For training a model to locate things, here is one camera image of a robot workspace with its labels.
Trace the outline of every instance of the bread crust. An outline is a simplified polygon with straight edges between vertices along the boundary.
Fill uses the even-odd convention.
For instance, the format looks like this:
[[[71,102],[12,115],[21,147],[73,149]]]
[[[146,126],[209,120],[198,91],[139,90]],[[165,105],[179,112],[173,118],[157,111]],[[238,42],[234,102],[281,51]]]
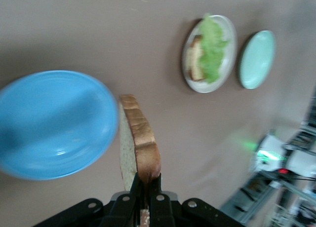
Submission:
[[[159,176],[161,170],[160,154],[154,133],[134,95],[121,95],[119,101],[132,133],[138,176],[144,184],[148,184]]]
[[[190,47],[194,47],[194,45],[195,45],[197,42],[199,42],[201,39],[202,39],[202,36],[201,36],[201,35],[195,36],[194,39],[193,39],[192,42],[191,42]]]

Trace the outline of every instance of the toast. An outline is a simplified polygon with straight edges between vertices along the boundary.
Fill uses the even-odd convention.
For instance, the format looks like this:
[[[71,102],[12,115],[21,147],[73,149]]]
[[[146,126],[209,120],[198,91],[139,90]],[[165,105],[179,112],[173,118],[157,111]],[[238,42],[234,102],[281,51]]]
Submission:
[[[205,79],[203,69],[198,65],[199,58],[203,55],[200,41],[201,36],[196,36],[187,51],[188,72],[193,81],[201,81]]]
[[[120,168],[125,190],[135,173],[146,185],[160,175],[161,161],[153,131],[133,95],[119,97]]]

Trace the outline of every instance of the brown table surface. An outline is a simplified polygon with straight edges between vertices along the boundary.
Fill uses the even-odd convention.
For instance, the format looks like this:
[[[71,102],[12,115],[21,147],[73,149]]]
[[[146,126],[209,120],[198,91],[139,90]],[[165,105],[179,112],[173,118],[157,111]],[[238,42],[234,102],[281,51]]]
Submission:
[[[206,12],[231,19],[238,53],[252,33],[274,32],[276,58],[260,87],[244,89],[236,66],[212,93],[187,86],[182,46]],[[286,141],[304,118],[316,79],[315,12],[316,0],[0,0],[0,88],[67,69],[99,79],[116,98],[134,94],[160,148],[162,188],[219,208],[249,177],[249,144],[271,128]],[[123,190],[118,141],[61,179],[0,173],[0,226],[31,226],[89,197],[107,203]]]

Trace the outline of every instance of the light green plate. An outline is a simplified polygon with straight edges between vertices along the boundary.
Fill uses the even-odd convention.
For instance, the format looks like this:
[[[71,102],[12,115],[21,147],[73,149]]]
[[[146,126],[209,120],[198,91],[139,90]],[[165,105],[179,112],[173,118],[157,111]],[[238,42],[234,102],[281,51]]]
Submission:
[[[246,45],[239,65],[243,87],[257,88],[269,74],[276,53],[276,41],[271,31],[256,33]]]

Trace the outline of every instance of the green light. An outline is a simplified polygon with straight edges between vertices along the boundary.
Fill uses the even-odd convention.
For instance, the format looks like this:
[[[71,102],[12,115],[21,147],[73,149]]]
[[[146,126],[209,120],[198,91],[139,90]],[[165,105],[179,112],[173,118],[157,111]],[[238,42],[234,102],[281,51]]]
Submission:
[[[277,156],[275,156],[274,154],[268,152],[268,151],[258,151],[258,155],[259,156],[266,156],[272,160],[279,160],[279,158]]]
[[[251,142],[251,141],[245,141],[245,142],[243,142],[243,147],[245,147],[247,150],[254,151],[258,147],[258,143]]]
[[[269,161],[269,158],[265,156],[265,157],[262,157],[261,160],[262,160],[263,162],[268,162],[268,161]]]

